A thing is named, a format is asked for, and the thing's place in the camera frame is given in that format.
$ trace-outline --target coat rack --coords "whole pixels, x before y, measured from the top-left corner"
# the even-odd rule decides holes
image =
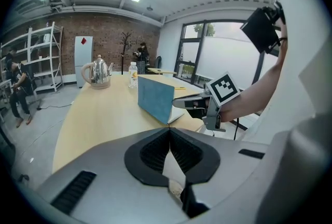
[[[123,52],[121,53],[121,74],[123,75],[123,59],[125,57],[125,51],[126,51],[126,46],[129,46],[129,43],[128,43],[128,38],[130,37],[131,34],[129,34],[129,32],[127,32],[126,34],[125,33],[122,33],[124,35],[124,37],[122,38],[122,44],[123,44]]]

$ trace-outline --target stainless steel kettle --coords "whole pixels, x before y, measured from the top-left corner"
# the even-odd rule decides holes
[[[102,59],[101,55],[98,55],[98,59],[92,63],[88,63],[82,67],[81,74],[83,79],[91,84],[94,89],[105,89],[110,86],[110,76],[112,73],[113,64],[110,64],[109,68]],[[85,70],[89,68],[89,78],[85,76]]]

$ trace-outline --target refrigerator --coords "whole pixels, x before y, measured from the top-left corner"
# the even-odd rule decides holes
[[[79,88],[83,87],[85,80],[82,78],[82,67],[92,62],[92,36],[77,36],[75,37],[75,75],[76,82]],[[88,78],[89,70],[85,71],[85,76]]]

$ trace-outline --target white shelving unit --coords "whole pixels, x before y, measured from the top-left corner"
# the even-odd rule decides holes
[[[29,28],[28,33],[25,33],[23,35],[20,35],[16,37],[15,39],[12,39],[8,41],[5,44],[1,43],[0,46],[0,57],[3,56],[3,49],[6,48],[7,52],[9,52],[10,47],[13,47],[17,44],[20,44],[24,42],[24,48],[17,51],[17,54],[26,53],[26,60],[27,62],[24,63],[25,65],[33,64],[33,63],[39,63],[39,72],[35,72],[34,77],[41,79],[41,85],[37,85],[36,91],[41,90],[47,90],[47,89],[54,89],[55,92],[57,92],[57,88],[60,85],[63,85],[62,81],[62,72],[61,72],[61,38],[62,38],[62,30],[63,27],[58,27],[55,25],[55,23],[52,23],[52,26],[45,27],[39,30],[33,31],[32,28]],[[35,45],[31,45],[31,39],[35,37],[44,36],[45,34],[50,34],[50,41],[46,43],[38,43]],[[59,50],[59,54],[52,56],[52,48],[57,47]],[[31,53],[35,49],[41,49],[41,48],[49,48],[49,56],[37,60],[31,60]],[[53,67],[53,60],[59,59],[58,66]],[[3,71],[3,68],[5,67],[4,64],[5,57],[0,59],[0,70],[1,70],[1,77],[2,80],[5,79],[6,72]],[[49,61],[50,63],[50,70],[47,71],[41,71],[41,65],[40,62],[42,61]],[[47,81],[46,79],[43,79],[44,76],[51,76],[50,80]]]

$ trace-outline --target window frame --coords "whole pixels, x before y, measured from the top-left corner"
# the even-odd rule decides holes
[[[229,22],[236,22],[236,23],[242,23],[243,24],[244,22],[246,22],[246,20],[238,20],[238,19],[214,19],[214,20],[202,20],[202,21],[184,23],[182,25],[182,32],[181,32],[181,36],[180,36],[180,39],[179,39],[177,56],[176,56],[176,61],[175,61],[175,66],[174,66],[174,71],[178,72],[180,64],[187,64],[187,65],[194,66],[194,70],[193,70],[193,74],[191,76],[190,82],[186,81],[186,80],[184,80],[184,79],[182,79],[180,77],[177,77],[177,74],[173,75],[173,77],[178,78],[178,79],[183,80],[183,81],[186,81],[186,82],[188,82],[188,83],[190,83],[190,84],[192,84],[192,85],[194,85],[196,87],[203,88],[203,86],[198,85],[198,84],[195,83],[195,78],[197,76],[196,75],[197,66],[198,66],[198,63],[199,63],[199,59],[200,59],[200,55],[201,55],[201,51],[202,51],[202,47],[203,47],[203,42],[204,42],[204,39],[206,37],[206,31],[208,29],[208,25],[207,24],[209,24],[209,23],[221,23],[221,22],[227,22],[227,23],[229,23]],[[197,37],[197,38],[184,38],[185,37],[185,32],[186,32],[186,27],[190,26],[190,25],[196,25],[196,24],[203,24],[201,37]],[[276,30],[280,31],[279,27],[274,26],[274,28]],[[179,58],[181,56],[181,49],[182,49],[182,44],[183,43],[199,43],[199,45],[198,45],[198,51],[197,51],[197,55],[196,55],[196,60],[195,60],[194,63],[185,62],[185,61],[179,61]],[[273,49],[270,52],[270,54],[273,55],[273,56],[278,57],[279,51]],[[261,70],[262,70],[262,67],[263,67],[264,57],[265,57],[265,52],[262,52],[259,55],[258,63],[257,63],[257,66],[256,66],[256,72],[255,72],[252,84],[256,83],[259,80],[259,76],[260,76],[260,73],[261,73]]]

